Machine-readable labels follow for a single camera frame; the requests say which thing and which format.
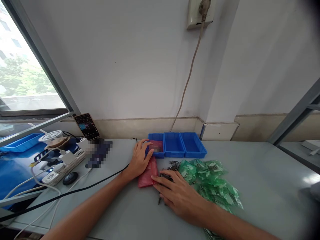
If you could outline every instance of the blue plastic bin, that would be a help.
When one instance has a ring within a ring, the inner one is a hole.
[[[185,149],[179,133],[164,133],[163,148],[166,157],[184,157]]]
[[[156,158],[164,158],[164,142],[163,142],[163,133],[149,133],[149,140],[162,141],[163,143],[163,152],[154,152],[152,156]]]
[[[36,144],[39,143],[39,138],[44,135],[43,133],[32,133],[26,137],[23,137],[7,146],[1,147],[0,150],[3,152],[24,152]]]
[[[208,153],[201,140],[194,132],[180,133],[186,158],[204,158]]]

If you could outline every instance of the tree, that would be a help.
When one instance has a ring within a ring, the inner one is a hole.
[[[6,91],[2,96],[56,93],[40,66],[31,65],[27,59],[19,56],[4,61],[6,66],[0,67],[0,84]]]

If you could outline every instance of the grey table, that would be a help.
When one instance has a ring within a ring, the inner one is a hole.
[[[75,189],[89,186],[124,168],[131,159],[134,144],[134,140],[113,140],[113,148],[101,168],[93,169]],[[269,143],[207,141],[203,144],[208,150],[205,160],[220,160],[229,171],[225,178],[241,193],[244,210],[232,209],[239,217],[281,239],[307,237],[315,202],[306,196],[304,189],[320,180],[318,174]],[[170,160],[173,159],[158,159],[158,169],[168,167]],[[80,175],[86,171],[84,164],[75,169]],[[54,224],[108,182],[64,197]],[[56,187],[62,193],[68,190],[61,183]],[[56,195],[47,189],[32,205]],[[132,181],[106,210],[88,239],[206,239],[202,229],[184,222],[163,203],[158,206],[158,196],[153,187],[139,189],[137,180]],[[10,227],[23,228],[46,208],[43,206],[17,217]],[[46,233],[52,212],[27,230]]]
[[[311,170],[320,174],[320,155],[310,156],[310,149],[301,145],[301,142],[283,142],[279,148],[291,157],[301,162]]]

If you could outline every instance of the red plastic bag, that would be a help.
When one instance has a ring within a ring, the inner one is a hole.
[[[151,179],[151,176],[158,176],[157,161],[155,157],[151,157],[146,170],[138,178],[138,187],[152,186],[156,182]]]
[[[154,152],[163,152],[163,142],[162,141],[156,141],[156,140],[150,140],[153,144],[149,146],[150,149],[154,149]]]

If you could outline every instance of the forearm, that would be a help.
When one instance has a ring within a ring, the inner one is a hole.
[[[125,171],[120,173],[109,184],[76,207],[42,239],[85,239],[113,199],[131,180],[132,178]]]
[[[204,226],[227,240],[278,239],[213,203],[208,203],[207,211],[203,216]]]

